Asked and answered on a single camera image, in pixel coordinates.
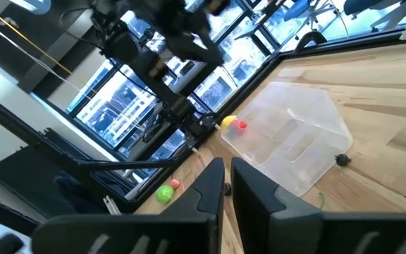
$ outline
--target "transparent plastic bin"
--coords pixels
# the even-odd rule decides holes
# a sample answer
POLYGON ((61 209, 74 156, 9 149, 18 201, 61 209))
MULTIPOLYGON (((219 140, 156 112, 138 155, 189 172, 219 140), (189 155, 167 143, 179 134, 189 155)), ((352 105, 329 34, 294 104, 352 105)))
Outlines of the transparent plastic bin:
POLYGON ((222 138, 247 162, 294 195, 306 193, 352 146, 326 90, 269 85, 238 115, 222 138))

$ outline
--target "wooden table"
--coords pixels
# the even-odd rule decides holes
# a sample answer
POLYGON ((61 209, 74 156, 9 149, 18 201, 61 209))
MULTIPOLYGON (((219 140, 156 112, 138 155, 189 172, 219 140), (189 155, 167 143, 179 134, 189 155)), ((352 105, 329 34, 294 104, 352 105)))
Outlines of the wooden table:
MULTIPOLYGON (((354 137, 347 168, 332 167, 302 199, 326 211, 406 211, 406 44, 293 59, 281 63, 246 99, 245 107, 267 85, 326 89, 354 137)), ((173 174, 179 195, 214 157, 223 157, 226 181, 236 154, 215 133, 173 174)), ((138 214, 166 207, 150 197, 138 214)), ((242 253, 233 202, 224 204, 222 253, 242 253)))

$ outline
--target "black screw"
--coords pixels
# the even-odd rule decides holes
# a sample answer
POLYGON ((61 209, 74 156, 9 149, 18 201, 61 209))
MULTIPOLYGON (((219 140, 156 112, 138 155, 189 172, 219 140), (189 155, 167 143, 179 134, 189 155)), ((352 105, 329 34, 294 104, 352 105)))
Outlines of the black screw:
POLYGON ((341 167, 346 167, 352 160, 345 154, 335 156, 336 164, 341 167))
POLYGON ((225 196, 231 195, 233 191, 231 190, 231 184, 225 183, 225 196))

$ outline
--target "red ball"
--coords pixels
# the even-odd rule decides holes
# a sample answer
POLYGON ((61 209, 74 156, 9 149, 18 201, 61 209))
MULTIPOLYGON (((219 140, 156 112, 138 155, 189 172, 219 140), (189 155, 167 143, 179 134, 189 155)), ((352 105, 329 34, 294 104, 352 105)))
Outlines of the red ball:
POLYGON ((170 182, 170 186, 172 186, 172 188, 176 190, 178 187, 180 187, 180 182, 176 179, 172 179, 172 181, 170 182))

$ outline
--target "black bracket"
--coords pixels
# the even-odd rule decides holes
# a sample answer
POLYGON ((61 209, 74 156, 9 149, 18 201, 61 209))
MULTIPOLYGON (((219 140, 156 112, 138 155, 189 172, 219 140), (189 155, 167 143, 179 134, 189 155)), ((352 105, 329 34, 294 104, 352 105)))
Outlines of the black bracket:
POLYGON ((299 43, 294 49, 294 54, 299 54, 310 42, 321 44, 327 42, 327 39, 320 32, 308 32, 307 34, 303 35, 302 39, 300 39, 299 43))

